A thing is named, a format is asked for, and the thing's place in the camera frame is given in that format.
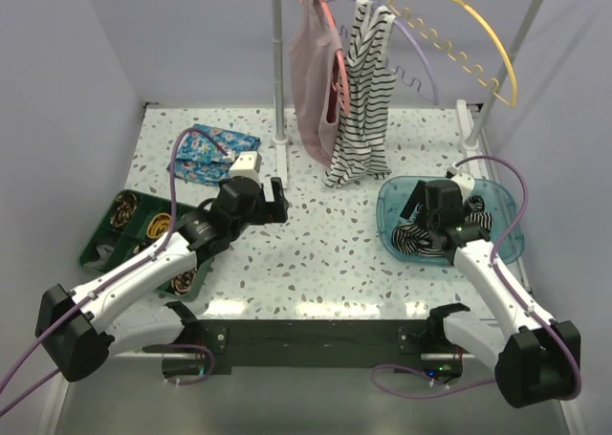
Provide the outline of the yellow hanger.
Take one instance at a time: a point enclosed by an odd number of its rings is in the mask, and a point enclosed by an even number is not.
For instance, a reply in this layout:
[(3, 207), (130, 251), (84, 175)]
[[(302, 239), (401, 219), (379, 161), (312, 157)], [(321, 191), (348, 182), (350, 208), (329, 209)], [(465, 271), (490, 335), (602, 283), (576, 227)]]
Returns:
[(509, 48), (468, 0), (386, 0), (419, 39), (444, 55), (503, 105), (518, 103), (518, 82)]

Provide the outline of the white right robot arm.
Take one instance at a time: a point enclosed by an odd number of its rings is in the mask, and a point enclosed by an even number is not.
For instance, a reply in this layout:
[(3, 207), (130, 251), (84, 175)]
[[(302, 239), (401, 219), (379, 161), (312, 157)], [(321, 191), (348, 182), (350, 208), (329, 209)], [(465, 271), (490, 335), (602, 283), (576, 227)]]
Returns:
[(486, 229), (469, 220), (473, 187), (474, 179), (463, 174), (420, 181), (401, 215), (425, 228), (433, 247), (476, 289), (499, 330), (477, 328), (465, 308), (444, 307), (426, 327), (426, 341), (439, 352), (456, 344), (487, 364), (514, 408), (572, 400), (581, 391), (579, 330), (539, 306), (499, 258)]

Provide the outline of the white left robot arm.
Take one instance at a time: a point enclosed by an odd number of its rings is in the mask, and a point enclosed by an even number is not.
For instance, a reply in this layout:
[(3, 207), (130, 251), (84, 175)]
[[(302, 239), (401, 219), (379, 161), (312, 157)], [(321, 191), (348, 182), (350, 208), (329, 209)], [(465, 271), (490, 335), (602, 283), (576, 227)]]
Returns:
[(175, 229), (99, 278), (67, 291), (61, 285), (41, 298), (35, 335), (69, 382), (80, 381), (126, 350), (126, 335), (111, 330), (130, 306), (165, 281), (197, 269), (226, 251), (249, 226), (283, 224), (288, 202), (280, 178), (273, 198), (247, 177), (222, 182), (216, 197), (183, 215)]

